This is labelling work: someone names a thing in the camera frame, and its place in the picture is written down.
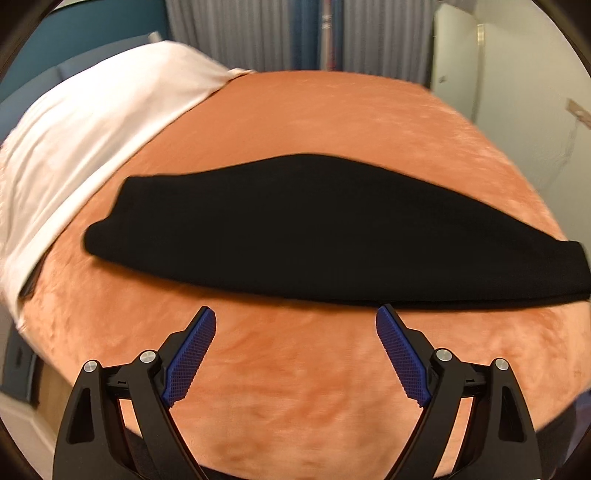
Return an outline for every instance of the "metal screw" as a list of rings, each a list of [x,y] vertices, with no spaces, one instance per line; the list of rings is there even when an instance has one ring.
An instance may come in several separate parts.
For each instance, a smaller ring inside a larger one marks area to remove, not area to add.
[[[96,362],[94,360],[90,360],[84,364],[84,371],[85,372],[93,372],[96,370]]]
[[[509,362],[504,358],[497,358],[495,365],[499,370],[509,370]]]
[[[445,350],[444,348],[438,350],[436,355],[437,358],[442,362],[449,362],[453,357],[452,353],[449,350]]]
[[[145,364],[149,364],[149,363],[153,362],[155,358],[156,358],[156,352],[154,352],[152,350],[146,350],[144,353],[142,353],[139,356],[139,359]]]

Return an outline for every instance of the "blue gripper pad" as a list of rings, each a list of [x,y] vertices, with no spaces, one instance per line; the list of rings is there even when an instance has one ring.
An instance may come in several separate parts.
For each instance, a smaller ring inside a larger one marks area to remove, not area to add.
[[[187,395],[215,334],[216,314],[212,309],[207,309],[166,370],[166,388],[162,400],[169,408]]]
[[[423,408],[431,400],[423,363],[386,307],[378,310],[375,325],[407,397],[416,400]]]

